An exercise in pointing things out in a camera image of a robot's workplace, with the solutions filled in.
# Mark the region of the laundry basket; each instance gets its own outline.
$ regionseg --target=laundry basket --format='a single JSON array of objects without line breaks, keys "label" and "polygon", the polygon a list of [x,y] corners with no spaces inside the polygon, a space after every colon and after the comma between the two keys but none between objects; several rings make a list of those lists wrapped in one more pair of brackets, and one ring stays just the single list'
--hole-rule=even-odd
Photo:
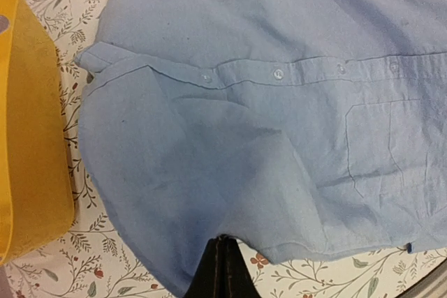
[{"label": "laundry basket", "polygon": [[74,208],[54,44],[24,0],[0,0],[0,23],[2,265],[65,233]]}]

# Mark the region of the blue fabric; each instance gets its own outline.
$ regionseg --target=blue fabric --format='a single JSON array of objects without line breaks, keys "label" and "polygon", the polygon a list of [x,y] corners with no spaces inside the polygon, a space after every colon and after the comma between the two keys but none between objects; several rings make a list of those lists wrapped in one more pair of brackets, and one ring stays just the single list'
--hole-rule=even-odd
[{"label": "blue fabric", "polygon": [[79,119],[124,241],[177,296],[206,241],[271,262],[447,246],[445,0],[109,0]]}]

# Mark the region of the shirt button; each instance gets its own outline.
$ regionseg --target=shirt button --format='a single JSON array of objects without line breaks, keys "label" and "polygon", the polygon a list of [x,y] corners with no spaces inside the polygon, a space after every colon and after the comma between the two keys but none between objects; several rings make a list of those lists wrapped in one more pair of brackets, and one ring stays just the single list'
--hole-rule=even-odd
[{"label": "shirt button", "polygon": [[276,70],[273,72],[273,77],[274,77],[276,80],[282,80],[282,79],[284,78],[284,71],[281,70],[281,69],[276,69]]},{"label": "shirt button", "polygon": [[205,81],[205,83],[210,83],[212,82],[212,78],[210,75],[202,75],[203,80]]},{"label": "shirt button", "polygon": [[338,65],[337,65],[337,70],[338,70],[338,72],[341,73],[342,75],[344,75],[344,74],[346,73],[346,69],[345,69],[344,66],[341,65],[341,64],[338,64]]},{"label": "shirt button", "polygon": [[397,62],[391,62],[390,69],[394,73],[398,72],[399,71],[399,64],[397,64]]}]

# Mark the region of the floral tablecloth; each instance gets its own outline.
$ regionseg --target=floral tablecloth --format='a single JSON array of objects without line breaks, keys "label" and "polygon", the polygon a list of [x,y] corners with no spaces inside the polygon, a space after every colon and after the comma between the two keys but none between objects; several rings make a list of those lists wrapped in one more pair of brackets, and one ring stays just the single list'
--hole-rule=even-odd
[{"label": "floral tablecloth", "polygon": [[[93,43],[106,1],[27,0],[59,54],[60,101],[76,219],[57,241],[6,265],[17,298],[172,296],[119,238],[78,151],[81,91],[91,78],[73,63],[73,57]],[[396,248],[337,262],[296,260],[273,266],[243,244],[241,250],[264,298],[393,298],[447,258],[447,249],[409,255]]]}]

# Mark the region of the blue shirt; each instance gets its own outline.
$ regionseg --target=blue shirt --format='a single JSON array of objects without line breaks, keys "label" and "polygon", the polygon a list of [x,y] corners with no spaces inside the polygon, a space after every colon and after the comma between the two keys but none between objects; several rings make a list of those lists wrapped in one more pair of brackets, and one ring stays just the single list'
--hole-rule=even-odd
[{"label": "blue shirt", "polygon": [[446,0],[109,0],[82,157],[182,296],[208,239],[271,262],[447,246]]}]

